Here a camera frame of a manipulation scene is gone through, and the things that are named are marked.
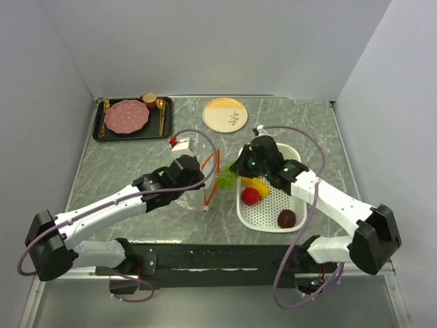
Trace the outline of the green toy grapes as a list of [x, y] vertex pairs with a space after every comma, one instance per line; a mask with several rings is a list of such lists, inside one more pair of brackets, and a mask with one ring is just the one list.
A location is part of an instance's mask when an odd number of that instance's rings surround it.
[[219, 188], [229, 190], [236, 187], [236, 181], [239, 176], [230, 171], [231, 165], [226, 165], [223, 171], [216, 178]]

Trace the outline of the clear orange zip bag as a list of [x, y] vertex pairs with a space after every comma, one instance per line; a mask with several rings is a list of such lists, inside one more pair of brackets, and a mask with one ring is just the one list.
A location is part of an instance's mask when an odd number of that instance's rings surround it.
[[[183, 209], [206, 213], [209, 211], [210, 203], [212, 202], [212, 198], [218, 187], [216, 178], [220, 173], [221, 151], [217, 148], [215, 152], [211, 152], [206, 150], [206, 145], [203, 145], [200, 152], [195, 154], [194, 141], [192, 150], [193, 154], [191, 156], [195, 155], [197, 157], [201, 172], [204, 176], [211, 172], [214, 161], [216, 161], [214, 173], [206, 180], [204, 187], [198, 190], [184, 192], [184, 194], [175, 202]], [[172, 154], [172, 157], [176, 159], [180, 156]]]

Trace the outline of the red toy fruit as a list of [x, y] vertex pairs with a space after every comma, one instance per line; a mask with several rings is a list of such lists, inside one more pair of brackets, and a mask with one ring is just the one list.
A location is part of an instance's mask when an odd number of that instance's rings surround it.
[[241, 193], [240, 199], [246, 206], [254, 206], [261, 200], [259, 192], [251, 187], [246, 187]]

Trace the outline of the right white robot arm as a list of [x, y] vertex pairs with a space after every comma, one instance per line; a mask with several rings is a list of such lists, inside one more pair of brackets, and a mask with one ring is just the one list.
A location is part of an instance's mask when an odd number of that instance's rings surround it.
[[230, 171], [239, 177], [265, 178], [289, 196], [315, 204], [347, 236], [312, 236], [292, 255], [306, 272], [325, 263], [352, 263], [375, 275], [401, 246], [393, 211], [384, 204], [372, 206], [336, 189], [295, 159], [285, 159], [271, 136], [256, 137], [244, 145]]

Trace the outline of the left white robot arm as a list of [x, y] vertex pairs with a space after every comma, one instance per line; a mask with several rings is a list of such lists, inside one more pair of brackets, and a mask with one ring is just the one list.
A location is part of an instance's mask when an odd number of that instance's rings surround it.
[[79, 267], [109, 267], [122, 275], [130, 273], [136, 258], [127, 240], [95, 242], [88, 238], [114, 223], [167, 206], [185, 191], [202, 188], [205, 180], [197, 158], [183, 155], [170, 166], [144, 174], [83, 208], [58, 215], [39, 212], [25, 239], [35, 274], [47, 282]]

